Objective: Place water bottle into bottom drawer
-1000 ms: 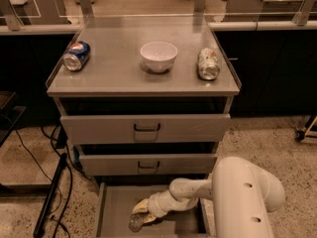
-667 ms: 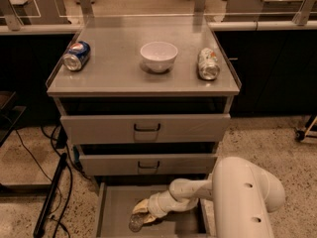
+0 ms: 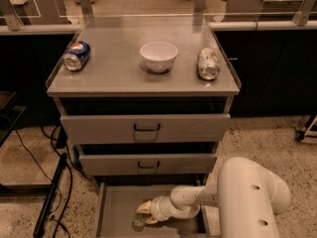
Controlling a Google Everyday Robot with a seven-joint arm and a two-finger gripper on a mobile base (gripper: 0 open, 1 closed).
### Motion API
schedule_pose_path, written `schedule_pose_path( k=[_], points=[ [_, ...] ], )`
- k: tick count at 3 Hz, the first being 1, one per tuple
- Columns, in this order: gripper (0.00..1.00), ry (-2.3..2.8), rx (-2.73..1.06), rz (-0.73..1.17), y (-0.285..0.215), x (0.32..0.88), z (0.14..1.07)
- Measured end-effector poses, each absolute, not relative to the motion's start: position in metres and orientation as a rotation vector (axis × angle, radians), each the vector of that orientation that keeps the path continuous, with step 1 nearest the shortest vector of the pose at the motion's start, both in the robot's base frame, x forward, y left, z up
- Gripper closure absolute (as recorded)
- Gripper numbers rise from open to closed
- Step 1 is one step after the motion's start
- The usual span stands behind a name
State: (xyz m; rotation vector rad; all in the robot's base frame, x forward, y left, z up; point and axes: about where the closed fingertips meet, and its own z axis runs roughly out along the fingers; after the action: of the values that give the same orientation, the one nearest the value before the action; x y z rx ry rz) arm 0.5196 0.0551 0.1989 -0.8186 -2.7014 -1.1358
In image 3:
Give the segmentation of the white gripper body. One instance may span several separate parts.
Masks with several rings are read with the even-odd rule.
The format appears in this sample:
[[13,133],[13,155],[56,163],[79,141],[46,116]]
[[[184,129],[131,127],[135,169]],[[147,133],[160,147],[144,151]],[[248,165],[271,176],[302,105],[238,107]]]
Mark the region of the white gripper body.
[[164,222],[169,218],[191,219],[200,211],[200,205],[193,198],[181,196],[160,196],[152,200],[150,213],[152,217]]

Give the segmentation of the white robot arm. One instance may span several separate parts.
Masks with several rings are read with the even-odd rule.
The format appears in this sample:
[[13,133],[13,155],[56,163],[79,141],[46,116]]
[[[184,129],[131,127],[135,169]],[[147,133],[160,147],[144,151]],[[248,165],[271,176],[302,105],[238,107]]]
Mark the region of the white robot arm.
[[177,186],[142,203],[132,227],[141,231],[170,218],[190,219],[203,206],[213,206],[221,238],[279,238],[275,217],[289,207],[291,192],[277,174],[249,159],[231,158],[221,167],[216,188],[213,193],[206,185]]

